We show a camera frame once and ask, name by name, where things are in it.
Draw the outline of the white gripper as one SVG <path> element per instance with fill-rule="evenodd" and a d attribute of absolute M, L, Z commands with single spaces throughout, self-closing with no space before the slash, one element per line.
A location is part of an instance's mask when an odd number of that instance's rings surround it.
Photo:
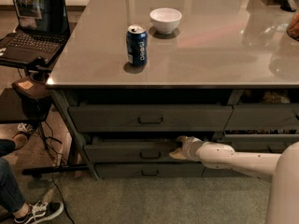
<path fill-rule="evenodd" d="M 189 160 L 200 161 L 197 154 L 198 149 L 204 144 L 204 142 L 196 137 L 188 137 L 185 135 L 179 136 L 176 139 L 178 142 L 182 142 L 181 148 L 177 148 L 169 153 L 169 156 L 176 160 Z"/>

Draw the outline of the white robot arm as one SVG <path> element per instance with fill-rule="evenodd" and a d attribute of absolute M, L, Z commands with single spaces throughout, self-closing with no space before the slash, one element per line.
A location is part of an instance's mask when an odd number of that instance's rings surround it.
<path fill-rule="evenodd" d="M 176 160 L 200 161 L 210 169 L 234 170 L 269 181 L 264 224 L 299 223 L 299 143 L 281 154 L 237 152 L 231 146 L 180 136 L 181 146 L 169 153 Z"/>

